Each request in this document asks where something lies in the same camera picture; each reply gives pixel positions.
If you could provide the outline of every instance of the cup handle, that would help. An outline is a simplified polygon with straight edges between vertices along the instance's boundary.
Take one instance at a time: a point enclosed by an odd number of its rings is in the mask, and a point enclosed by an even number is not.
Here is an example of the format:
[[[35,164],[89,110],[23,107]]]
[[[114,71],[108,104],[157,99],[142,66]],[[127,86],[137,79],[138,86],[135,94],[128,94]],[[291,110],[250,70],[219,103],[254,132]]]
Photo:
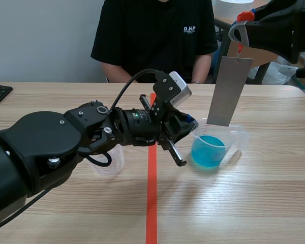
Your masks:
[[[238,134],[238,150],[244,151],[248,145],[250,135],[246,131],[239,132]]]

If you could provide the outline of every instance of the red clip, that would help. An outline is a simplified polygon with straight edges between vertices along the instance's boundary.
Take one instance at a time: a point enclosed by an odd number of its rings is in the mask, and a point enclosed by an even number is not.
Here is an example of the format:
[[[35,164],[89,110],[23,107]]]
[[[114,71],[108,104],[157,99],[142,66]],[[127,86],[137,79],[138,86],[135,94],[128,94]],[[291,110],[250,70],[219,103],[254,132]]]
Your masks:
[[[241,14],[238,15],[237,21],[236,22],[242,22],[242,21],[254,21],[255,20],[255,15],[252,11],[248,12],[242,12]],[[243,45],[239,44],[238,45],[238,55],[242,52]]]

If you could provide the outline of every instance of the measuring cup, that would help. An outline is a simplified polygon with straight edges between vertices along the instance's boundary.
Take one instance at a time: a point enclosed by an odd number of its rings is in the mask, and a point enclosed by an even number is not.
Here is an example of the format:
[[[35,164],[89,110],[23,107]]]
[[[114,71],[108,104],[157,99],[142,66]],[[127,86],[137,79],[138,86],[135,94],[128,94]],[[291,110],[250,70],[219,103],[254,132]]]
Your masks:
[[[124,165],[124,153],[123,147],[121,145],[116,145],[111,151],[108,152],[112,158],[111,165],[108,167],[100,167],[91,162],[88,162],[91,168],[99,173],[100,175],[112,176],[116,175]],[[91,156],[93,159],[100,161],[102,163],[107,163],[108,160],[104,155]]]
[[[249,141],[249,134],[240,125],[229,127],[208,125],[207,119],[199,121],[199,127],[191,133],[192,157],[204,167],[219,166],[232,145],[238,142],[238,150],[243,151]]]

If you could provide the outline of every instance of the white wall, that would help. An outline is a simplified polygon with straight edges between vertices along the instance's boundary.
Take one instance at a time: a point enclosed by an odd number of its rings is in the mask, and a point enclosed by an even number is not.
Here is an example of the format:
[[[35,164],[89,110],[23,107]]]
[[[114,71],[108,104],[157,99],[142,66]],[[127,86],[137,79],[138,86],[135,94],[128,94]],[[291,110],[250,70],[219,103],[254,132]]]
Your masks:
[[[90,57],[104,0],[0,0],[0,81],[104,82]]]

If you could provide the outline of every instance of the gray metal sheet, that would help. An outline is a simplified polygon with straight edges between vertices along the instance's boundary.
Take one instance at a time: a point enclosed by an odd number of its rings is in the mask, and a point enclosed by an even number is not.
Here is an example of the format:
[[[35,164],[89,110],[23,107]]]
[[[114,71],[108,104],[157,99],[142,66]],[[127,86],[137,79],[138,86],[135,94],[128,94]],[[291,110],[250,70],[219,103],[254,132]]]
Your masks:
[[[222,57],[207,124],[229,126],[253,59]]]

